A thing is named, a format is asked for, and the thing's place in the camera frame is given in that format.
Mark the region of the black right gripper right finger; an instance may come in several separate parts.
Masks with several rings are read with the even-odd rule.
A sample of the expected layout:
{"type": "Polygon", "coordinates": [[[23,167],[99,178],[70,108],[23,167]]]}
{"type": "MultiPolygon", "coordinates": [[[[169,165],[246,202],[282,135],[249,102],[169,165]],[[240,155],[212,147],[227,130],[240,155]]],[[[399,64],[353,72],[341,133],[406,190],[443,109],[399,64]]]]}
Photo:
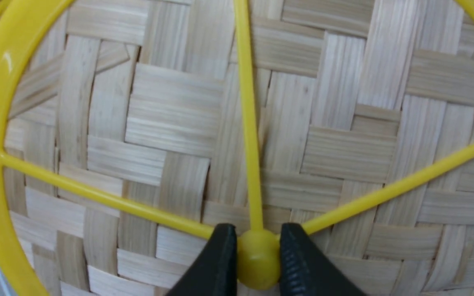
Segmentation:
{"type": "Polygon", "coordinates": [[[364,296],[297,223],[284,223],[280,235],[282,296],[364,296]]]}

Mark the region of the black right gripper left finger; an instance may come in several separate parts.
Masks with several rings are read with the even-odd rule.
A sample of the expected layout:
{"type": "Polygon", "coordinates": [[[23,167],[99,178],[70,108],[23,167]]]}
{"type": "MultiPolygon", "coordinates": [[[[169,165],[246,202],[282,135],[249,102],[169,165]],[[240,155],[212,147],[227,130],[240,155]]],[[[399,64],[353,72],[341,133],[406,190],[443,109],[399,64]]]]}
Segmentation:
{"type": "Polygon", "coordinates": [[[192,266],[168,296],[235,296],[237,235],[235,226],[218,224],[192,266]]]}

